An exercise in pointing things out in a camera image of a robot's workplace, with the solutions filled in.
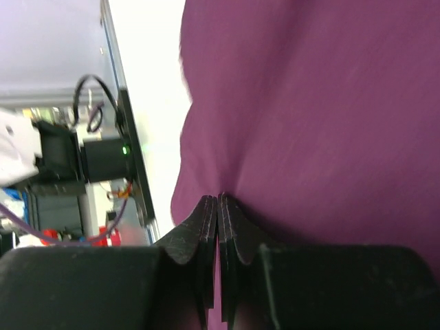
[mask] wire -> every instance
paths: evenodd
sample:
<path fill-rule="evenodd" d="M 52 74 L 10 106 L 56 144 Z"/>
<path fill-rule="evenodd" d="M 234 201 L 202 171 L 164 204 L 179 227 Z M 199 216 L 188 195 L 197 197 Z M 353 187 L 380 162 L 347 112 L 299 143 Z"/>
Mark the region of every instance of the wire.
<path fill-rule="evenodd" d="M 87 239 L 86 241 L 59 241 L 57 239 L 53 239 L 52 237 L 49 237 L 47 235 L 44 235 L 43 233 L 39 232 L 38 230 L 32 228 L 30 225 L 28 225 L 26 222 L 18 218 L 14 213 L 12 213 L 6 206 L 4 206 L 2 203 L 0 203 L 0 214 L 3 214 L 6 216 L 11 222 L 13 222 L 15 225 L 20 227 L 20 229 L 24 230 L 28 234 L 31 234 L 44 242 L 47 242 L 49 244 L 54 245 L 61 245 L 61 246 L 90 246 L 93 243 L 101 242 L 101 240 L 106 239 L 119 225 L 119 223 L 122 220 L 122 215 L 124 214 L 125 208 L 127 206 L 127 200 L 128 198 L 124 198 L 124 201 L 122 202 L 121 209 L 119 213 L 116 215 L 115 220 L 111 223 L 111 225 L 107 228 L 107 230 L 98 236 L 92 237 L 90 239 Z"/>
<path fill-rule="evenodd" d="M 105 93 L 105 96 L 109 99 L 110 105 L 113 108 L 113 110 L 115 111 L 115 113 L 118 114 L 118 112 L 119 112 L 118 111 L 118 104 L 117 104 L 115 98 L 111 95 L 111 92 L 110 92 L 110 89 L 108 88 L 108 86 L 106 86 L 105 83 L 98 76 L 96 76 L 94 74 L 86 74 L 78 81 L 78 83 L 76 84 L 76 87 L 75 87 L 74 102 L 72 105 L 72 111 L 74 112 L 74 122 L 72 123 L 72 127 L 75 127 L 76 125 L 78 125 L 78 123 L 80 121 L 78 107 L 79 107 L 79 103 L 80 103 L 81 91 L 83 90 L 85 83 L 91 79 L 98 82 L 98 84 L 101 86 L 102 90 Z M 100 114 L 99 123 L 94 128 L 92 128 L 91 123 L 93 122 L 93 120 L 95 120 L 95 118 L 98 114 Z M 102 124 L 102 118 L 103 118 L 102 106 L 93 108 L 91 115 L 90 115 L 88 125 L 87 125 L 87 132 L 88 133 L 96 132 Z M 117 125 L 116 128 L 118 130 L 118 133 L 121 135 L 122 130 L 119 127 L 119 125 Z"/>

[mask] maroon fabric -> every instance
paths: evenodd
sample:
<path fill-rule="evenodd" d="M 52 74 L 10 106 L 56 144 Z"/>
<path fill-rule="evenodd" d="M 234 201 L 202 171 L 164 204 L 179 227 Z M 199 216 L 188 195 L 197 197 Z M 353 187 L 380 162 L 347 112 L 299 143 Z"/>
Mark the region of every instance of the maroon fabric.
<path fill-rule="evenodd" d="M 440 276 L 440 1 L 187 0 L 181 56 L 176 223 L 226 191 L 279 239 L 406 245 Z"/>

